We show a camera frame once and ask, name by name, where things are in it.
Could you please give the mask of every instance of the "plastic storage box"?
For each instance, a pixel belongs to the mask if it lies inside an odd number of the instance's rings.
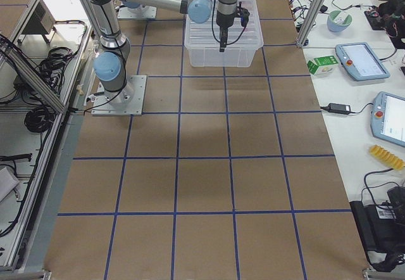
[[[240,39],[220,52],[220,44],[216,42],[211,19],[205,23],[195,23],[187,16],[185,23],[184,46],[190,56],[193,67],[249,67],[255,52],[263,47],[260,20],[256,0],[242,1],[242,7],[250,12],[249,23]],[[216,24],[216,10],[214,13],[214,33],[219,40],[220,28]],[[233,42],[242,32],[240,18],[236,18],[234,25],[228,30],[228,42]]]

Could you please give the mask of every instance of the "metal shelf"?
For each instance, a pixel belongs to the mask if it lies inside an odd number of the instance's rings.
[[[39,63],[47,56],[51,48],[66,46],[76,51],[80,42],[83,42],[80,46],[80,51],[69,63],[65,72],[65,83],[59,99],[63,105],[66,106],[72,95],[75,79],[80,70],[80,60],[84,57],[86,52],[86,45],[89,41],[91,28],[90,25],[87,24],[87,31],[83,35],[83,40],[81,37],[84,31],[83,25],[56,25],[56,31],[50,44],[46,44],[41,36],[28,35],[24,38],[20,48],[27,56],[32,58],[36,63]],[[9,65],[3,63],[0,67],[0,75],[2,76],[0,81],[0,97],[2,97],[13,91],[13,81],[16,73]],[[22,186],[21,197],[24,195],[27,186],[24,182],[28,181],[32,173],[33,164],[35,163],[41,144],[41,135],[29,132],[24,126],[25,114],[32,108],[33,106],[25,104],[20,99],[10,103],[8,106],[0,106],[0,129],[2,132],[0,135],[0,143],[2,144],[0,155],[33,154],[31,162],[23,161],[17,164],[18,175],[22,180],[20,184],[20,186]],[[3,255],[0,256],[0,270],[13,270],[15,268],[18,260],[18,251],[23,238],[26,238],[25,230],[64,117],[64,113],[59,113],[54,120],[49,137],[44,143],[44,150],[39,157],[39,166],[35,178],[32,181],[30,189],[27,191],[27,200],[24,203],[22,214],[17,225],[7,236],[0,238],[0,247],[5,249]],[[20,203],[16,201],[14,193],[10,193],[6,199],[0,202],[0,229],[6,228],[9,225],[8,222],[14,220],[19,207]]]

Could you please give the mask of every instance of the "power adapter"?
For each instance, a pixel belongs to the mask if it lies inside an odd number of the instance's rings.
[[[326,12],[327,10],[328,10],[328,7],[327,7],[327,6],[324,6],[324,5],[322,4],[322,6],[321,6],[319,12],[324,13],[324,12]]]
[[[352,113],[350,106],[343,105],[343,104],[329,103],[328,106],[321,107],[321,109],[325,110],[329,113],[337,113],[337,114],[345,114],[345,115]]]

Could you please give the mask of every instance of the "black device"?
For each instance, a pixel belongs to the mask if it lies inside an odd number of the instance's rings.
[[[364,11],[364,15],[373,30],[384,30],[384,20],[377,11]]]
[[[350,207],[365,252],[388,253],[397,245],[405,243],[405,234],[396,221],[381,218],[381,210],[377,210],[376,205],[364,207],[361,201],[352,201]]]
[[[350,106],[343,105],[343,104],[329,103],[328,106],[322,106],[321,109],[325,110],[327,112],[330,112],[330,113],[338,113],[338,114],[345,114],[345,115],[352,113]]]
[[[396,222],[405,228],[405,187],[396,186],[387,191]]]

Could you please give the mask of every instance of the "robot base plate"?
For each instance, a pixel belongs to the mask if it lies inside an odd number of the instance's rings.
[[[121,8],[118,12],[119,20],[147,20],[156,18],[156,8],[149,6],[148,9],[136,11],[135,13],[128,10],[128,8]]]
[[[146,75],[131,75],[127,77],[127,82],[131,83],[135,89],[132,99],[128,103],[122,105],[112,105],[107,103],[103,106],[92,109],[91,113],[94,116],[119,116],[119,115],[142,115],[142,107],[144,105]],[[98,91],[104,91],[102,84],[99,84]],[[96,96],[94,106],[98,106],[107,102],[105,96]]]

